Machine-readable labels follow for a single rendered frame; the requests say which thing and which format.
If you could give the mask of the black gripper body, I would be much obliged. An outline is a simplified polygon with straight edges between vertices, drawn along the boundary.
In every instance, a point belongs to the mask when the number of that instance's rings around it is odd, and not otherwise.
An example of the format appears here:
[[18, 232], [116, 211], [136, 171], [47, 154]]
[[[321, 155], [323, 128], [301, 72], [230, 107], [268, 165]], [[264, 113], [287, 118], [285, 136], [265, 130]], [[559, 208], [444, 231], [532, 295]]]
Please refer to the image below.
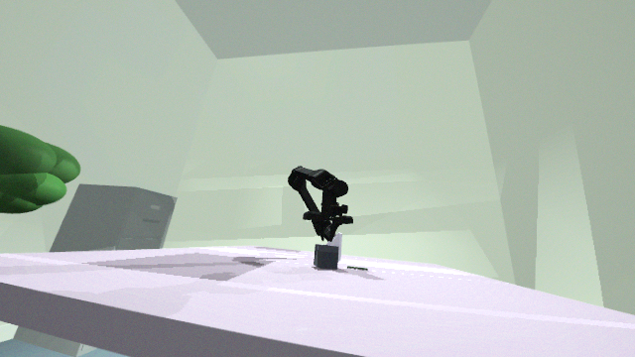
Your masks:
[[335, 214], [332, 215], [332, 214], [329, 214], [329, 213], [324, 213], [324, 207], [326, 206], [326, 204], [335, 204], [335, 205], [337, 205], [337, 202], [336, 202], [335, 199], [325, 198], [321, 202], [321, 214], [320, 215], [317, 214], [316, 212], [307, 211], [307, 212], [304, 213], [303, 219], [304, 220], [312, 220], [312, 219], [314, 219], [315, 221], [330, 220], [330, 221], [332, 221], [332, 223], [342, 223], [342, 224], [352, 224], [353, 223], [352, 216], [342, 215], [342, 216], [337, 217], [337, 215], [335, 215]]

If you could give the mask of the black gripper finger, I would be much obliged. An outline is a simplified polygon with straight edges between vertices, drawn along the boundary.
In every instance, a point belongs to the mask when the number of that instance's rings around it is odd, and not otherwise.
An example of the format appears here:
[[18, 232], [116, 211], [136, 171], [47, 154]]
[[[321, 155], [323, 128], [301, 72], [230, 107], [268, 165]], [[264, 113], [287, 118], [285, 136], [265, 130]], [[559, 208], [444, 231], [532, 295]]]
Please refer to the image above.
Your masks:
[[317, 225], [321, 241], [323, 241], [324, 240], [324, 225], [325, 225], [325, 221], [314, 221], [314, 223]]
[[329, 242], [332, 242], [335, 231], [339, 225], [342, 225], [342, 223], [330, 223]]

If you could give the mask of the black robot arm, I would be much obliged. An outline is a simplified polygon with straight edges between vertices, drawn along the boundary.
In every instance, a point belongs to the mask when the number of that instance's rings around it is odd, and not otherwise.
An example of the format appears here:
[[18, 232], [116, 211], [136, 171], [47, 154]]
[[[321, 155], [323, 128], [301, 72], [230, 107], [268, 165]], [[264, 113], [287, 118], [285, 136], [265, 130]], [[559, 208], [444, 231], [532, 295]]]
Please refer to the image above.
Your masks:
[[[292, 173], [288, 177], [289, 185], [296, 191], [299, 192], [301, 198], [303, 199], [305, 205], [307, 206], [309, 211], [316, 212], [317, 214], [321, 214], [316, 206], [313, 198], [311, 197], [309, 191], [307, 190], [307, 180], [311, 182], [312, 186], [322, 190], [322, 199], [330, 198], [337, 199], [343, 195], [346, 195], [348, 192], [348, 185], [343, 180], [338, 180], [334, 175], [329, 173], [326, 170], [310, 170], [303, 168], [302, 166], [298, 166], [292, 170]], [[324, 213], [329, 213], [332, 215], [342, 216], [342, 213], [347, 214], [348, 205], [339, 206], [335, 204], [326, 204], [324, 207]], [[329, 233], [330, 233], [330, 220], [324, 220], [324, 238], [327, 242], [329, 242]]]

